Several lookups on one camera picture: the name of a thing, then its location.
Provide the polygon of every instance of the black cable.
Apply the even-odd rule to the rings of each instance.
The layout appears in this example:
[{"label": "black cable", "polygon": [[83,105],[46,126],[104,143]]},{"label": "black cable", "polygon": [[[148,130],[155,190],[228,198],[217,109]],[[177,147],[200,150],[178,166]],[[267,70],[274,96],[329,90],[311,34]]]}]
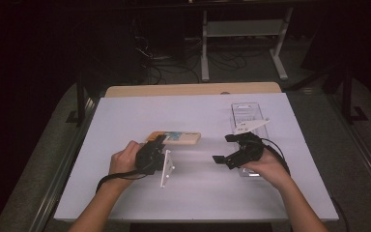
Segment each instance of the black cable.
[{"label": "black cable", "polygon": [[336,199],[333,196],[331,196],[330,199],[332,200],[333,205],[335,205],[336,208],[339,210],[339,214],[342,216],[342,218],[343,218],[343,220],[345,222],[346,232],[349,232],[350,231],[350,229],[349,229],[349,222],[348,222],[348,219],[345,216],[345,213],[342,210],[342,207],[339,205],[339,203],[336,201]]},{"label": "black cable", "polygon": [[140,179],[143,179],[145,177],[147,177],[148,175],[143,175],[141,177],[136,177],[136,178],[130,178],[130,177],[120,177],[120,179],[124,179],[124,180],[132,180],[132,181],[135,181],[135,180],[140,180]]},{"label": "black cable", "polygon": [[[234,67],[234,66],[231,66],[231,65],[229,65],[229,64],[226,64],[226,63],[224,63],[224,62],[221,62],[221,61],[218,61],[218,60],[216,60],[213,56],[211,56],[211,55],[208,55],[207,54],[207,57],[209,58],[209,61],[214,65],[214,66],[216,66],[217,68],[219,68],[219,69],[221,69],[221,70],[224,70],[224,71],[237,71],[239,68],[238,67]],[[222,67],[220,67],[218,64],[221,64],[221,65],[223,65],[223,66],[225,66],[225,67],[228,67],[229,69],[224,69],[224,68],[222,68]]]},{"label": "black cable", "polygon": [[225,61],[235,61],[238,58],[237,55],[234,55],[231,52],[216,51],[215,54],[217,54],[219,57],[221,57]]},{"label": "black cable", "polygon": [[[195,55],[200,55],[201,54],[200,49],[201,48],[197,46],[195,48],[191,48],[189,50],[186,50],[184,60],[187,61]],[[156,63],[159,63],[159,62],[170,62],[170,61],[175,62],[175,63],[174,64],[171,64],[171,63],[169,63],[169,64],[159,64],[159,65],[160,66],[173,66],[173,65],[181,65],[183,63],[182,61],[179,61],[179,60],[177,60],[173,57],[168,57],[168,58],[165,58],[165,59],[154,59],[153,60],[155,65],[156,65]]]},{"label": "black cable", "polygon": [[[153,67],[153,66],[150,66],[149,69],[150,69],[150,77],[157,78],[157,81],[153,83],[153,85],[158,85],[161,82],[161,80],[164,80],[164,83],[167,83],[167,81],[164,78],[162,78],[162,73],[160,69]],[[153,72],[151,71],[151,69],[155,69],[158,72],[158,75],[153,75]]]},{"label": "black cable", "polygon": [[[236,64],[238,70],[243,69],[243,68],[246,67],[245,58],[243,58],[241,56],[235,56],[231,52],[228,52],[228,53],[230,53],[232,57],[227,57],[226,55],[223,54],[223,52],[221,52],[221,53],[217,52],[216,54],[218,54],[218,56],[221,57],[225,61],[234,62]],[[238,62],[238,59],[241,59],[243,61],[242,65]]]},{"label": "black cable", "polygon": [[110,175],[104,176],[99,181],[98,187],[96,188],[96,192],[99,191],[101,185],[103,185],[104,182],[107,182],[109,180],[116,179],[116,178],[126,179],[126,180],[135,180],[134,178],[133,179],[128,179],[128,176],[132,176],[132,175],[135,175],[135,174],[139,174],[139,170],[133,170],[133,171],[130,171],[130,172],[125,172],[125,173],[114,173],[114,174],[110,174]]},{"label": "black cable", "polygon": [[282,153],[282,150],[278,147],[278,145],[276,145],[276,143],[270,141],[270,140],[267,139],[267,138],[261,138],[261,139],[262,139],[262,140],[266,140],[266,141],[272,143],[273,146],[275,146],[275,147],[279,150],[279,154],[281,155],[281,157],[285,160],[285,157],[284,157],[284,154]]},{"label": "black cable", "polygon": [[260,55],[264,54],[265,52],[269,51],[272,47],[273,47],[273,45],[272,46],[267,46],[266,48],[263,48],[262,50],[258,51],[255,54],[252,54],[252,55],[244,55],[246,53],[246,51],[245,51],[241,54],[241,57],[245,57],[245,58],[257,57],[257,56],[260,56]]},{"label": "black cable", "polygon": [[[187,57],[186,57],[187,61],[189,59],[191,59],[192,57],[198,55],[198,54],[196,52],[188,54]],[[162,62],[162,61],[156,61],[155,60],[151,64],[149,64],[149,66],[150,66],[150,68],[153,68],[156,71],[158,71],[160,73],[160,75],[161,75],[161,72],[166,72],[166,73],[188,73],[188,72],[190,72],[196,77],[197,82],[200,83],[200,77],[194,71],[195,67],[199,63],[199,59],[196,59],[195,62],[192,63],[191,68],[183,66],[182,62],[179,62],[179,61],[176,61],[176,60],[172,60],[172,61],[175,62],[175,63],[174,64],[170,64],[170,63],[169,64],[156,64],[156,63]],[[167,68],[171,67],[171,68],[177,68],[177,69],[181,69],[181,70],[180,71],[170,71],[170,70],[167,70],[167,69],[163,69],[162,67],[167,67]]]}]

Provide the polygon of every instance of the hand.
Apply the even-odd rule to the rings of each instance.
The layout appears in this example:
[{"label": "hand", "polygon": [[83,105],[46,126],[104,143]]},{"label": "hand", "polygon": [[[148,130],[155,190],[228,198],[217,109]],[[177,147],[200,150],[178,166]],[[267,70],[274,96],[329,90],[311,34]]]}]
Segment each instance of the hand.
[{"label": "hand", "polygon": [[275,155],[266,148],[263,156],[258,161],[248,162],[242,167],[260,174],[277,189],[281,189],[284,184],[292,181],[290,175]]},{"label": "hand", "polygon": [[[135,157],[140,150],[141,145],[131,141],[125,150],[118,152],[111,156],[109,174],[114,173],[125,173],[135,170]],[[128,178],[136,178],[137,175],[130,176]],[[104,185],[111,184],[114,187],[117,187],[119,191],[125,190],[133,180],[126,180],[121,178],[116,178],[104,183]]]}]

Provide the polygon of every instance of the dark background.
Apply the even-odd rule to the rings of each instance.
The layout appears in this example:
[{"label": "dark background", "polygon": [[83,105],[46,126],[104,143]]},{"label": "dark background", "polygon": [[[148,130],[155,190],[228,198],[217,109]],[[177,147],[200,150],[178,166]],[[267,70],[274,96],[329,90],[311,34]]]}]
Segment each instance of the dark background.
[{"label": "dark background", "polygon": [[[79,1],[78,6],[99,9],[107,2]],[[156,48],[179,57],[181,51],[173,47],[182,47],[183,36],[201,36],[199,12],[135,16],[148,22],[142,33]],[[57,102],[78,76],[93,97],[110,85],[143,81],[144,61],[134,49],[131,17],[65,11],[51,1],[0,0],[0,213]],[[339,57],[371,91],[371,1],[297,8],[289,34],[311,38],[318,28],[304,67],[317,71]]]}]

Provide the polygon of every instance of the cable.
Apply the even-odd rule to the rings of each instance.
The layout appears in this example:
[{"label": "cable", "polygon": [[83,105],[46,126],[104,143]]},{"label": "cable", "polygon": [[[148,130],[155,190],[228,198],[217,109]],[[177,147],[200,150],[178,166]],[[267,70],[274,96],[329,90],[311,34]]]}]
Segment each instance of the cable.
[{"label": "cable", "polygon": [[[201,42],[198,41],[197,44],[193,45],[192,48],[190,49],[187,49],[185,51],[185,60],[189,63],[190,59],[197,56],[199,57],[199,55],[201,54],[200,51],[195,51],[196,50],[196,47],[198,46],[198,44],[200,44]],[[159,76],[157,77],[158,78],[158,81],[155,83],[155,84],[159,84],[159,82],[161,80],[164,80],[164,82],[166,83],[166,80],[164,78],[162,78],[162,75],[161,75],[161,72],[166,72],[166,73],[192,73],[196,80],[197,80],[197,83],[200,83],[200,77],[199,75],[194,71],[195,67],[197,67],[198,63],[199,63],[199,59],[195,59],[195,61],[193,61],[190,65],[190,67],[187,66],[187,64],[185,64],[184,62],[182,61],[178,61],[172,57],[167,57],[165,59],[152,59],[150,61],[150,63],[147,65],[150,69],[154,69],[156,71],[158,71],[159,73]],[[174,71],[171,71],[169,70],[169,68],[175,68],[176,70]]]},{"label": "cable", "polygon": [[273,146],[275,146],[279,150],[279,154],[281,155],[281,157],[285,160],[285,157],[284,157],[284,154],[282,153],[282,150],[278,147],[278,145],[276,145],[276,143],[270,141],[267,138],[261,138],[261,140],[266,140],[266,141],[270,142],[271,144],[273,144]]},{"label": "cable", "polygon": [[104,176],[103,178],[100,179],[100,181],[98,183],[98,187],[96,188],[96,192],[99,191],[101,185],[103,185],[104,182],[107,182],[107,181],[112,180],[112,179],[116,179],[116,178],[125,179],[125,180],[140,180],[140,179],[143,179],[148,175],[144,175],[144,176],[141,176],[141,177],[135,177],[135,178],[131,178],[130,176],[133,176],[133,175],[136,175],[136,174],[141,174],[144,170],[146,170],[148,167],[150,167],[153,164],[154,164],[154,162],[151,161],[149,164],[147,164],[146,166],[144,166],[140,170],[137,169],[137,170],[132,170],[130,172],[113,173],[113,174],[109,174],[107,176]]},{"label": "cable", "polygon": [[339,210],[339,214],[342,216],[344,222],[345,222],[345,229],[346,229],[346,232],[349,232],[351,231],[350,228],[349,228],[349,222],[348,222],[348,219],[346,218],[345,216],[345,213],[343,212],[342,210],[342,207],[339,205],[339,203],[336,201],[336,199],[331,196],[330,199],[332,200],[333,202],[333,205],[336,206],[336,208]]},{"label": "cable", "polygon": [[[246,51],[250,47],[252,47],[252,45],[248,45],[245,48],[245,51],[241,51],[241,52],[237,52],[237,53],[232,53],[230,51],[225,51],[226,53],[228,53],[227,55],[224,54],[224,51],[223,51],[224,49],[222,47],[217,46],[216,44],[211,45],[211,47],[216,48],[217,50],[219,50],[215,54],[220,59],[222,59],[222,61],[220,61],[220,60],[214,58],[212,55],[207,55],[210,62],[213,65],[215,65],[216,67],[218,67],[219,69],[224,70],[224,71],[237,71],[239,69],[242,69],[242,68],[246,67],[247,62],[246,62],[245,58],[256,57],[256,56],[262,55],[263,53],[268,51],[271,47],[273,47],[273,43],[271,45],[267,45],[267,47],[263,48],[259,52],[255,53],[255,54],[252,54],[252,55],[245,55]],[[239,64],[238,59],[241,59],[243,61],[243,63]]]},{"label": "cable", "polygon": [[[152,69],[155,69],[158,72],[158,75],[153,75]],[[151,78],[153,78],[153,77],[157,78],[157,82],[153,83],[153,85],[158,85],[161,82],[161,80],[164,80],[164,83],[167,83],[167,81],[164,78],[162,78],[162,74],[161,74],[160,69],[158,69],[156,67],[153,67],[153,66],[150,66],[149,67],[149,74],[150,74],[149,75],[149,84],[152,84],[151,83]]]}]

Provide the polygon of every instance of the white table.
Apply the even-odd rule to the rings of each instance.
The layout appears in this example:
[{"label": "white table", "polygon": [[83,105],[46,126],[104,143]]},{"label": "white table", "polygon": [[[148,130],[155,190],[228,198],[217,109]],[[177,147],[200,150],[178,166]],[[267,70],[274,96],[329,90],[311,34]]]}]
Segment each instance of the white table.
[{"label": "white table", "polygon": [[75,220],[107,174],[110,156],[152,131],[200,131],[195,146],[166,146],[176,169],[165,188],[160,172],[135,181],[110,219],[128,222],[246,222],[287,219],[278,192],[267,182],[247,181],[236,169],[215,164],[235,147],[231,103],[258,102],[269,138],[282,149],[311,207],[322,220],[338,219],[285,94],[233,94],[104,98],[93,118],[54,218]]}]

